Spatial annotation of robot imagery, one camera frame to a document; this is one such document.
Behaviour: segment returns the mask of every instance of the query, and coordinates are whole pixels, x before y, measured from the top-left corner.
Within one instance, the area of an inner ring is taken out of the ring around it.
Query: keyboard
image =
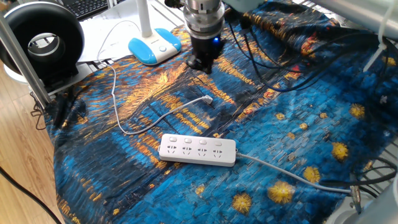
[[[65,6],[79,21],[108,9],[107,0],[63,0]]]

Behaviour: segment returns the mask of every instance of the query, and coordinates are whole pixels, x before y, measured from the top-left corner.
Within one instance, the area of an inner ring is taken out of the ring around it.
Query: metal cylinder
[[[212,39],[224,26],[224,4],[220,0],[186,0],[184,7],[185,26],[197,39]]]

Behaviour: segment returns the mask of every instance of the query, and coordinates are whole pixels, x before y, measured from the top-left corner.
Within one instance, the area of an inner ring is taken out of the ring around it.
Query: white cable
[[[105,39],[104,39],[104,42],[103,42],[102,45],[101,45],[101,48],[99,48],[99,51],[98,51],[98,54],[97,54],[97,61],[98,61],[99,63],[101,63],[102,65],[108,66],[109,68],[111,68],[111,69],[113,70],[114,79],[113,79],[113,87],[112,87],[112,92],[111,92],[111,94],[112,94],[112,98],[113,98],[114,113],[115,113],[115,115],[116,115],[116,119],[117,119],[117,121],[118,121],[119,128],[120,128],[120,130],[122,130],[122,132],[123,132],[124,134],[135,135],[135,134],[143,133],[143,132],[148,131],[148,130],[150,130],[151,128],[153,128],[157,123],[159,123],[159,122],[160,122],[163,118],[165,118],[167,115],[172,114],[172,113],[174,113],[174,112],[176,112],[176,111],[178,111],[178,110],[180,110],[180,109],[182,109],[182,108],[184,108],[184,107],[186,107],[186,106],[188,106],[188,105],[190,105],[190,104],[192,104],[192,103],[195,103],[195,102],[197,102],[197,101],[203,100],[204,102],[210,104],[210,103],[213,101],[212,97],[210,97],[210,96],[208,96],[208,95],[203,96],[203,97],[200,97],[200,98],[197,98],[197,99],[195,99],[195,100],[192,100],[192,101],[190,101],[190,102],[188,102],[188,103],[185,103],[184,105],[179,106],[178,108],[175,108],[174,110],[171,110],[171,111],[169,111],[168,113],[162,115],[162,116],[161,116],[157,121],[155,121],[153,124],[151,124],[150,126],[144,128],[144,129],[142,129],[142,130],[140,130],[140,131],[135,131],[135,132],[132,132],[132,133],[129,133],[129,132],[125,131],[125,130],[122,128],[122,126],[120,125],[120,120],[119,120],[119,115],[118,115],[118,108],[117,108],[117,106],[116,106],[116,96],[115,96],[115,94],[114,94],[114,89],[115,89],[115,87],[116,87],[116,71],[115,71],[115,69],[114,69],[112,66],[108,65],[107,63],[103,63],[103,62],[101,62],[101,61],[99,60],[100,54],[101,54],[101,50],[102,50],[102,48],[104,47],[104,44],[105,44],[105,42],[106,42],[106,39],[107,39],[107,38],[109,37],[109,35],[112,33],[113,29],[114,29],[117,25],[119,25],[120,23],[122,23],[122,22],[132,22],[134,25],[136,25],[137,29],[138,29],[139,31],[141,31],[141,30],[138,28],[137,24],[136,24],[135,22],[133,22],[133,21],[121,21],[121,22],[118,22],[118,23],[111,29],[111,31],[107,34],[107,36],[106,36]]]
[[[371,57],[371,59],[369,60],[369,62],[366,64],[366,66],[364,67],[363,71],[367,72],[369,70],[369,68],[373,65],[373,63],[376,61],[376,59],[380,56],[381,52],[383,52],[383,50],[387,49],[387,46],[384,44],[383,42],[383,36],[384,36],[384,31],[386,30],[386,26],[387,26],[387,21],[390,19],[392,13],[394,12],[394,9],[396,8],[398,3],[398,0],[392,0],[391,1],[391,6],[388,8],[387,12],[385,13],[383,20],[380,23],[380,28],[379,28],[379,48],[376,51],[376,53],[374,53],[374,55]]]
[[[286,170],[284,170],[284,169],[281,169],[281,168],[279,168],[279,167],[276,167],[276,166],[274,166],[274,165],[271,165],[271,164],[269,164],[269,163],[267,163],[267,162],[264,162],[264,161],[262,161],[262,160],[260,160],[260,159],[255,158],[255,157],[247,156],[247,155],[244,155],[244,154],[241,154],[241,153],[236,153],[236,155],[239,156],[239,157],[243,157],[243,158],[247,158],[247,159],[251,159],[251,160],[253,160],[253,161],[259,162],[259,163],[261,163],[261,164],[263,164],[263,165],[265,165],[265,166],[267,166],[267,167],[273,168],[273,169],[275,169],[275,170],[277,170],[277,171],[279,171],[279,172],[282,172],[282,173],[284,173],[284,174],[286,174],[286,175],[289,175],[289,176],[295,178],[296,180],[299,180],[299,181],[303,182],[304,184],[308,184],[308,185],[310,185],[310,186],[312,186],[312,187],[315,187],[316,189],[327,190],[327,191],[330,191],[330,192],[338,192],[338,193],[344,193],[344,194],[351,194],[351,191],[350,191],[350,190],[336,189],[336,188],[332,188],[332,187],[324,187],[324,186],[321,186],[321,185],[313,184],[313,183],[311,183],[311,182],[309,182],[309,181],[307,181],[307,180],[305,180],[305,179],[303,179],[303,178],[301,178],[301,177],[299,177],[299,176],[297,176],[297,175],[295,175],[295,174],[292,174],[292,173],[289,172],[289,171],[286,171]]]

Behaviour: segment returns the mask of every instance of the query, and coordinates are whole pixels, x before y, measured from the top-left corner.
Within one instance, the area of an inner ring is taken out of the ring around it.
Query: power strip
[[[158,152],[163,161],[232,167],[236,143],[230,139],[164,134]]]

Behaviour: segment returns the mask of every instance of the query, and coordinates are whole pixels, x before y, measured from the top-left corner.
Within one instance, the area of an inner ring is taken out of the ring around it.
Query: white paper
[[[148,1],[150,26],[169,31],[174,29],[175,26],[170,21],[153,9],[151,2],[152,0]],[[92,19],[80,22],[85,34],[85,46],[79,62],[97,61],[98,51],[106,36],[117,23],[122,21],[132,21],[141,28],[135,0],[126,0]],[[120,23],[106,39],[99,59],[121,58],[131,55],[128,44],[132,38],[140,35],[141,33],[133,23]]]

